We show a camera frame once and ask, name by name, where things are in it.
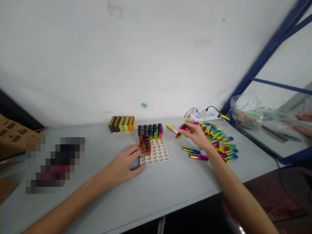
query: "pile of lighters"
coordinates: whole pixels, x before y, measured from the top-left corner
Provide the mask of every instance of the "pile of lighters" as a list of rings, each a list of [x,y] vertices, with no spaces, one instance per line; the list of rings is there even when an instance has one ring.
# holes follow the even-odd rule
[[[223,133],[223,130],[212,123],[198,123],[191,120],[187,120],[187,122],[193,124],[199,124],[202,127],[202,130],[205,132],[206,137],[209,139],[210,143],[218,150],[218,153],[222,157],[222,159],[228,163],[238,158],[236,153],[238,150],[236,145],[229,144],[228,141],[234,140],[233,137],[226,135]],[[186,129],[187,125],[182,125],[181,129]],[[176,138],[179,139],[181,134],[178,133]],[[200,159],[200,160],[208,160],[208,156],[201,155],[200,150],[195,150],[186,146],[183,146],[183,150],[189,151],[190,158]]]
[[[151,141],[162,139],[163,137],[163,125],[153,124],[153,125],[139,125],[137,134],[139,136],[139,143],[141,146],[145,146],[146,156],[151,155]]]

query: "gradient lighter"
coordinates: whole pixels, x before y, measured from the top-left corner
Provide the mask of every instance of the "gradient lighter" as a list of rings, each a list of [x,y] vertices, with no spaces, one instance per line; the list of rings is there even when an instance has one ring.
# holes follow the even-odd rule
[[[186,124],[183,124],[182,127],[181,127],[181,129],[182,129],[182,130],[185,130],[187,127],[188,127],[188,126],[187,126]],[[175,137],[176,137],[177,139],[180,139],[181,136],[182,136],[182,134],[178,132],[178,134],[177,134]]]
[[[201,154],[189,154],[190,158],[194,158],[194,159],[199,159],[199,160],[203,160],[203,161],[209,161],[208,157],[206,155],[201,155]]]
[[[225,153],[224,152],[224,141],[219,141],[219,152]]]
[[[231,137],[231,136],[226,137],[226,138],[223,138],[223,141],[224,141],[224,142],[228,142],[228,141],[230,141],[230,140],[234,140],[234,138]]]
[[[222,158],[226,163],[229,163],[235,159],[238,159],[238,156],[236,154],[232,154],[231,156]]]
[[[195,122],[195,121],[191,121],[191,120],[189,120],[189,119],[187,119],[187,120],[186,120],[186,122],[189,122],[189,123],[192,123],[192,124],[196,124],[196,125],[199,125],[199,123],[198,123],[198,122]]]
[[[218,140],[222,140],[223,138],[225,138],[226,137],[226,135],[225,134],[221,134],[220,136],[218,136],[218,137],[216,137]]]
[[[237,148],[235,144],[230,144],[230,143],[224,143],[224,146]]]
[[[175,132],[175,133],[179,133],[178,130],[176,130],[175,128],[171,127],[170,125],[166,126],[167,128],[169,128],[171,131]]]
[[[189,148],[189,147],[186,147],[186,146],[183,146],[183,150],[191,152],[191,153],[194,153],[194,154],[201,154],[200,150],[192,149],[192,148]]]
[[[210,124],[211,126],[213,126],[214,128],[216,128],[216,129],[218,129],[220,132],[223,132],[223,130],[221,129],[221,128],[219,128],[219,127],[217,127],[216,125],[214,125],[214,124]]]
[[[227,156],[230,156],[232,154],[238,153],[238,150],[237,149],[231,149],[231,150],[225,151],[225,153],[227,154]]]
[[[205,135],[206,135],[206,136],[208,136],[208,135],[209,135],[209,133],[210,133],[210,129],[211,129],[211,126],[210,126],[210,125],[208,125],[208,126],[207,126],[207,128],[206,128],[206,130],[205,130]]]

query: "glass panel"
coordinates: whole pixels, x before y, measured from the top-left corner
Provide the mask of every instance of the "glass panel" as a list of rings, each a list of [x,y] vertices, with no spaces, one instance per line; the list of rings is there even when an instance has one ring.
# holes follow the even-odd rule
[[[312,96],[255,81],[244,94],[235,112],[243,132],[282,158],[312,146]]]
[[[308,89],[312,82],[311,38],[312,23],[288,38],[256,77]]]

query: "white table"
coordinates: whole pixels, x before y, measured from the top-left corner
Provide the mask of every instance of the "white table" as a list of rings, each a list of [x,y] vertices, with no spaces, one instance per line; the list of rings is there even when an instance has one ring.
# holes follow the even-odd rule
[[[148,165],[138,176],[109,190],[93,201],[66,233],[121,233],[158,217],[213,196],[221,191],[210,162],[190,159],[182,146],[194,147],[187,138],[175,138],[167,124],[178,128],[184,118],[137,121],[162,123],[169,161]],[[228,123],[215,123],[227,136],[234,137],[239,158],[228,165],[242,182],[277,168],[275,161]],[[91,175],[105,167],[128,145],[138,143],[134,134],[110,134],[107,123],[53,128],[42,132],[48,137],[85,137],[85,159],[55,194],[25,194],[25,179],[0,206],[0,233],[21,233],[73,193]],[[17,173],[23,165],[8,173]]]

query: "blue metal frame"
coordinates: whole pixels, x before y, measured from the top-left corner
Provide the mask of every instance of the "blue metal frame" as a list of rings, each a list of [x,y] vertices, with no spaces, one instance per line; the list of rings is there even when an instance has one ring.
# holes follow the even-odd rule
[[[298,23],[311,6],[312,0],[298,0],[297,4],[292,8],[288,16],[281,24],[280,28],[273,35],[269,43],[266,45],[266,47],[259,55],[258,59],[251,66],[250,70],[247,72],[241,83],[238,85],[234,93],[231,95],[231,97],[228,99],[224,107],[221,109],[222,114],[225,115],[230,110],[231,98],[233,96],[242,94],[252,81],[261,82],[268,85],[274,85],[280,88],[312,95],[311,90],[301,89],[285,84],[280,84],[256,78],[257,74],[261,71],[261,69],[271,58],[271,56],[275,53],[275,51],[279,48],[279,46],[289,37],[291,37],[292,35],[294,35],[302,28],[304,28],[306,25],[312,22],[312,15],[310,15],[307,18],[305,18],[302,22]],[[231,125],[235,126],[235,121],[232,116],[231,116]],[[287,165],[300,161],[302,159],[306,159],[311,156],[312,156],[312,147],[309,147],[286,158],[279,159],[279,161]]]
[[[242,94],[246,88],[249,86],[249,84],[256,79],[255,77],[257,74],[261,71],[261,69],[264,67],[264,65],[267,63],[267,61],[271,58],[271,56],[274,54],[274,52],[278,49],[278,47],[290,36],[298,32],[300,29],[305,27],[307,24],[309,24],[312,21],[312,16],[310,15],[305,20],[300,22],[300,19],[304,16],[306,11],[310,8],[312,5],[312,0],[299,0],[295,7],[290,11],[288,16],[285,18],[283,23],[281,24],[280,28],[277,30],[277,32],[273,35],[269,43],[266,45],[264,50],[259,55],[258,59],[254,62],[248,73],[245,75],[241,83],[238,85],[234,93],[231,95],[231,97],[228,99],[226,104],[221,109],[222,114],[226,114],[230,110],[230,103],[231,98],[233,96],[237,96]],[[278,84],[275,83],[276,86],[289,89],[288,85]]]

